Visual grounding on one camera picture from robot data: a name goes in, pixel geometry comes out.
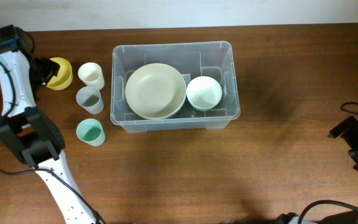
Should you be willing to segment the yellow plastic bowl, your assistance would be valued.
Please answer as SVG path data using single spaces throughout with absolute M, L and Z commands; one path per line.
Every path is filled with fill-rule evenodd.
M 63 90 L 67 88 L 73 81 L 73 71 L 68 60 L 61 57 L 50 58 L 51 61 L 59 64 L 60 68 L 57 76 L 53 76 L 48 82 L 47 88 L 52 90 Z

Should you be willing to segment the cream plastic cup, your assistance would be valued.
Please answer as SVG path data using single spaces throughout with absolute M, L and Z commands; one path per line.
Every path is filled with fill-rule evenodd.
M 78 77 L 86 86 L 92 86 L 98 90 L 104 88 L 105 82 L 103 71 L 97 63 L 84 63 L 78 69 Z

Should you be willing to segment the grey translucent plastic cup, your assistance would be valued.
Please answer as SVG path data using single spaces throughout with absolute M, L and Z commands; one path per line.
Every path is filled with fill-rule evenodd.
M 76 102 L 90 114 L 99 114 L 104 109 L 100 91 L 92 86 L 81 88 L 76 94 Z

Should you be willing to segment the mint green plastic cup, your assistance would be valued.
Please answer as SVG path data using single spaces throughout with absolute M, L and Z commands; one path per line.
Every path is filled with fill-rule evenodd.
M 101 123 L 96 119 L 85 119 L 76 127 L 76 135 L 78 139 L 98 147 L 105 142 L 106 136 Z

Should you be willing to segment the beige plate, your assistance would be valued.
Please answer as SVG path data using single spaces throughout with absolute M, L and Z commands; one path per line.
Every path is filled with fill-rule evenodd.
M 169 118 L 186 100 L 185 79 L 170 65 L 144 65 L 128 79 L 125 97 L 130 109 L 142 118 Z

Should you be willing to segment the white plastic bowl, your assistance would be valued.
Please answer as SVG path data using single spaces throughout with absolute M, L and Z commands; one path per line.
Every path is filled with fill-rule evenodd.
M 188 101 L 197 106 L 218 104 L 222 95 L 220 84 L 215 79 L 206 76 L 194 78 L 186 88 Z

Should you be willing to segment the blue plate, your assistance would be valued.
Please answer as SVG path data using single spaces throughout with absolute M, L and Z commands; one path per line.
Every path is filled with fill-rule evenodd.
M 184 108 L 185 108 L 185 103 L 183 103 L 182 106 L 176 112 L 174 112 L 169 117 L 167 117 L 167 119 L 179 117 Z

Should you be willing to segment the mint green plastic bowl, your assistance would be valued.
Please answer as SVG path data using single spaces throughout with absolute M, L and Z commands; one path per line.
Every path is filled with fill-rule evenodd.
M 197 106 L 193 103 L 190 102 L 190 105 L 198 110 L 198 111 L 209 111 L 209 110 L 212 110 L 213 108 L 215 108 L 218 104 L 215 104 L 215 105 L 207 105 L 207 106 Z

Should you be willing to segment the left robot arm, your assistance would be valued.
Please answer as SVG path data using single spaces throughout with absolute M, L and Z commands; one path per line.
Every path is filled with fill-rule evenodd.
M 58 74 L 60 65 L 34 58 L 20 39 L 0 41 L 0 140 L 16 159 L 44 181 L 67 223 L 104 223 L 84 199 L 68 168 L 59 128 L 37 107 L 38 88 Z

